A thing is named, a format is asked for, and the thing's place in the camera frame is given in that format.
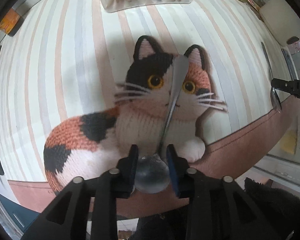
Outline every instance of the cat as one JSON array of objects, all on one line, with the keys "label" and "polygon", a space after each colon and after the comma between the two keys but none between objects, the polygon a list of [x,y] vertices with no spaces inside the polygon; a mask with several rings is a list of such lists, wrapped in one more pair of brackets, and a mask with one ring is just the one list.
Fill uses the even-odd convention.
[{"label": "cat", "polygon": [[[205,70],[203,50],[190,46],[189,71],[172,116],[164,148],[173,144],[188,162],[200,159],[204,142],[195,136],[195,122],[211,105],[211,84]],[[167,112],[174,54],[166,53],[150,36],[141,36],[133,55],[126,82],[116,94],[116,105],[103,112],[72,117],[48,136],[44,151],[47,180],[55,193],[73,177],[91,179],[116,166],[128,155],[132,144],[139,156],[155,152]]]}]

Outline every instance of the cat eye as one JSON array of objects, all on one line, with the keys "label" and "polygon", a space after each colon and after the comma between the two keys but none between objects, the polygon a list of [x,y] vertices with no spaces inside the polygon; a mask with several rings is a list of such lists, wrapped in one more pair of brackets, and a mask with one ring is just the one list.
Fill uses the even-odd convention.
[{"label": "cat eye", "polygon": [[192,81],[186,81],[183,83],[182,89],[184,92],[186,92],[188,94],[194,94],[195,84]]},{"label": "cat eye", "polygon": [[151,89],[159,89],[163,86],[163,79],[157,75],[151,75],[148,78],[148,86]]}]

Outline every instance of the cat mouth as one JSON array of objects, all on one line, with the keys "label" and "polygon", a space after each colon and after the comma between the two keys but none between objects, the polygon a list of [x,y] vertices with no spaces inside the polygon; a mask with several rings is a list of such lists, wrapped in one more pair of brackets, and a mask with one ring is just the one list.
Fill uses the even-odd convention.
[{"label": "cat mouth", "polygon": [[[165,104],[164,106],[168,106],[168,105],[169,105],[169,103]],[[180,107],[180,105],[176,104],[176,107]]]}]

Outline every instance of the cat ear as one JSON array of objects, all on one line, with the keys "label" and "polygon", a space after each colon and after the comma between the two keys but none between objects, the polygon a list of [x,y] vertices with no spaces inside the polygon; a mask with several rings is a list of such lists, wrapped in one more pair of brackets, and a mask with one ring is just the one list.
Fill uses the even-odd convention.
[{"label": "cat ear", "polygon": [[157,52],[163,52],[159,43],[153,37],[143,35],[137,40],[133,59],[134,61],[141,60]]},{"label": "cat ear", "polygon": [[194,44],[190,46],[185,52],[185,56],[188,57],[190,62],[195,63],[205,70],[203,51],[199,45]]}]

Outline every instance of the cat head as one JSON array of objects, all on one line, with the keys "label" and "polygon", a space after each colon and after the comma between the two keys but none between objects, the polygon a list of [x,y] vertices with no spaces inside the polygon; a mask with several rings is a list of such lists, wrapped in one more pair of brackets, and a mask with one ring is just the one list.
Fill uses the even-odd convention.
[{"label": "cat head", "polygon": [[[189,58],[189,71],[173,119],[195,120],[212,106],[211,85],[205,70],[202,48],[192,45],[184,55]],[[133,58],[134,62],[126,77],[127,94],[123,100],[136,110],[164,118],[170,98],[175,55],[165,53],[154,38],[141,36],[136,43]]]}]

